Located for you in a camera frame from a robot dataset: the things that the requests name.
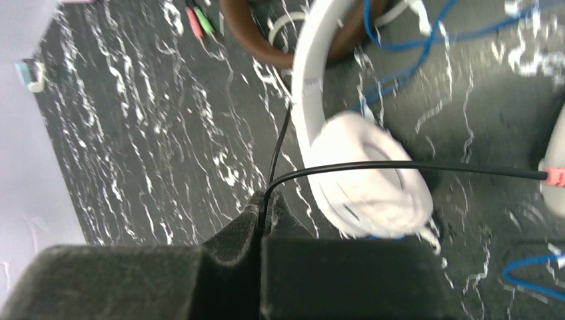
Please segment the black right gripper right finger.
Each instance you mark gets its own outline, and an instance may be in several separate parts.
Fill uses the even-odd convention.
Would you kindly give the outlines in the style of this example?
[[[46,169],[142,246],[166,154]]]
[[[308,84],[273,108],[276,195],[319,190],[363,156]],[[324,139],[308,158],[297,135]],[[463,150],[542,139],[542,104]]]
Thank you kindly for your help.
[[[262,319],[456,319],[429,248],[417,240],[316,239],[275,193],[261,243]]]

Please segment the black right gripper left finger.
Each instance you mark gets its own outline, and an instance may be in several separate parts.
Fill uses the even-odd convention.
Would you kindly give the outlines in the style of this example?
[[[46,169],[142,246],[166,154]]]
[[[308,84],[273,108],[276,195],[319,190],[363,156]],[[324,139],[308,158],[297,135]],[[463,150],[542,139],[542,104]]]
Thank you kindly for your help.
[[[200,245],[59,245],[38,254],[2,319],[258,319],[256,192]]]

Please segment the black headphones with cable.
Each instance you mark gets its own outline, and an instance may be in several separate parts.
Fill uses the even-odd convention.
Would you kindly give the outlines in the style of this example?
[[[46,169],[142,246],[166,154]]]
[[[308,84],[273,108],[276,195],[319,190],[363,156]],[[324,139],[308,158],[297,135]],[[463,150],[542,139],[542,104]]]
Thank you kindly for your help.
[[[423,171],[455,171],[537,180],[546,206],[564,214],[564,152],[553,134],[537,170],[415,161],[389,133],[361,114],[344,111],[327,119],[320,105],[295,105],[296,135],[304,169],[273,179],[270,203],[284,182],[306,177],[318,208],[339,231],[398,239],[423,233],[433,212]]]

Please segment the white headphones with blue cable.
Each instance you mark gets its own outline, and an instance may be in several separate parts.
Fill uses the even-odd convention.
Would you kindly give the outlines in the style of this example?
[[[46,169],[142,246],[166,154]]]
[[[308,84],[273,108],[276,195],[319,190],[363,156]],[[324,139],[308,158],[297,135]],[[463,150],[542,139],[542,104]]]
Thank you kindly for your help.
[[[564,116],[559,115],[538,169],[422,163],[410,158],[365,111],[326,117],[324,73],[339,21],[352,1],[317,1],[306,16],[292,64],[292,100],[305,175],[324,216],[353,237],[403,239],[417,236],[440,254],[439,238],[428,228],[432,195],[422,170],[476,172],[537,180],[549,211],[564,216]]]

